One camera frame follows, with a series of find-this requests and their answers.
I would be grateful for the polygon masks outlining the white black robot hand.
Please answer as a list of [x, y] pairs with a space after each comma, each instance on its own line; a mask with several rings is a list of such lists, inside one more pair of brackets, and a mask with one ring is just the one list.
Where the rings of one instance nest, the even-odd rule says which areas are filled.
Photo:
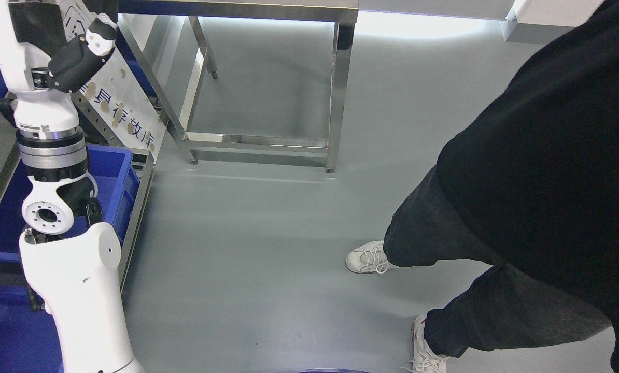
[[111, 57], [118, 3], [84, 1], [89, 21], [68, 38], [58, 1], [0, 1], [0, 69], [12, 100], [0, 113], [24, 139], [84, 138], [71, 94]]

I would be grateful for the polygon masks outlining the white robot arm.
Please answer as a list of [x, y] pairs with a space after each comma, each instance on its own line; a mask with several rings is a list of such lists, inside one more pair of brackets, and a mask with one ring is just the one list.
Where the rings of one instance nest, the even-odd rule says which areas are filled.
[[121, 245], [104, 222], [82, 131], [18, 130], [32, 191], [19, 253], [26, 281], [53, 317], [65, 372], [142, 372], [125, 324]]

